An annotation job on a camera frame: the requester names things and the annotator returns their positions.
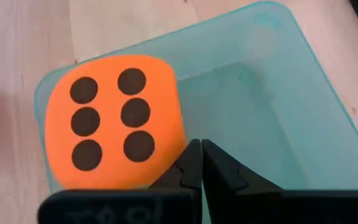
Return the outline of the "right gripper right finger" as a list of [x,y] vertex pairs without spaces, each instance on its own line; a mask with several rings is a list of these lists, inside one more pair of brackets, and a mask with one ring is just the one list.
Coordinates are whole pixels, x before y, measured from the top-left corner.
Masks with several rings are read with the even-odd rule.
[[212,223],[358,223],[358,190],[287,190],[203,140]]

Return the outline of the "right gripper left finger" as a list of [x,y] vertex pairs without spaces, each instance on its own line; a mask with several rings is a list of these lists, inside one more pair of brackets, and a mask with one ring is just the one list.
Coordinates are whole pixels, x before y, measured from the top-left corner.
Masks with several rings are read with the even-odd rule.
[[203,149],[189,142],[175,163],[150,187],[132,190],[62,190],[44,200],[39,224],[202,222]]

